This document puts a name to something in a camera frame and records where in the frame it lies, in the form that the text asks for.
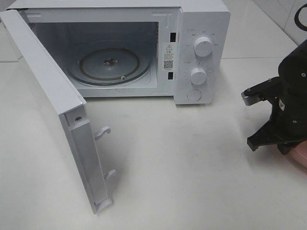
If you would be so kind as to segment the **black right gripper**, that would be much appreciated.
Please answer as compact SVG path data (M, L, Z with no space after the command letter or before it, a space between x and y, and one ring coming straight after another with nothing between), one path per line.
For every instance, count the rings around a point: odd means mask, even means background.
M291 148L307 139L307 42L302 42L283 59L278 77L268 79L241 93L246 106L261 101L273 104L277 99L279 111L275 126L266 122L247 138L247 145L255 151L260 146L277 145L286 155Z

